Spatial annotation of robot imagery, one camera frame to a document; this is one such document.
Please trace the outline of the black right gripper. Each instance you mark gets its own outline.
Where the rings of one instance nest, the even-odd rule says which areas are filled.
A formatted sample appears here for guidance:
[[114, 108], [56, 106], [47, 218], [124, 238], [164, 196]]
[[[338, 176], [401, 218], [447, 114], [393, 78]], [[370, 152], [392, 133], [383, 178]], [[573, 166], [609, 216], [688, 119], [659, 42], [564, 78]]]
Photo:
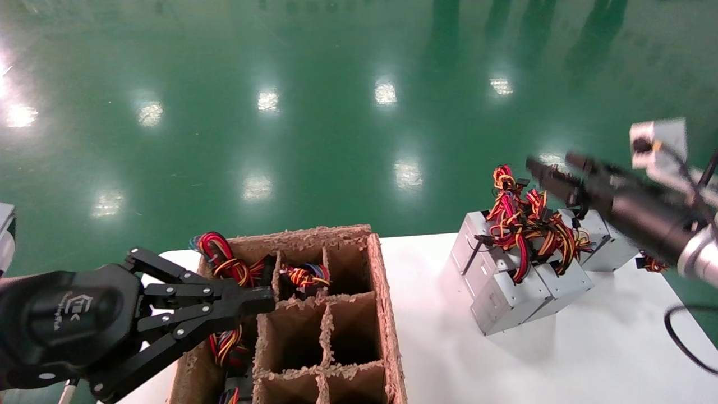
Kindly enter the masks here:
[[687, 207], [672, 204], [646, 184], [612, 164], [587, 154], [566, 153], [567, 163], [584, 180], [556, 166], [526, 159], [531, 176], [568, 208], [589, 205], [641, 250], [664, 263], [677, 263], [706, 220]]

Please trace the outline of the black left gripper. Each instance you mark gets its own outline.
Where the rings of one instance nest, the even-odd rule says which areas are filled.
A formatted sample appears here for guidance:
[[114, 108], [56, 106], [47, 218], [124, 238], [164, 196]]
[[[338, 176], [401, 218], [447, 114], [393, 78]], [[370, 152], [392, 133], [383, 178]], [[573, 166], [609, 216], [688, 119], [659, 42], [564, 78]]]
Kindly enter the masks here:
[[[142, 286], [139, 273], [160, 282]], [[177, 310], [137, 322], [141, 295]], [[116, 403], [211, 334], [275, 307], [271, 287], [205, 278], [140, 247], [125, 264], [2, 278], [2, 389], [87, 379], [95, 399]]]

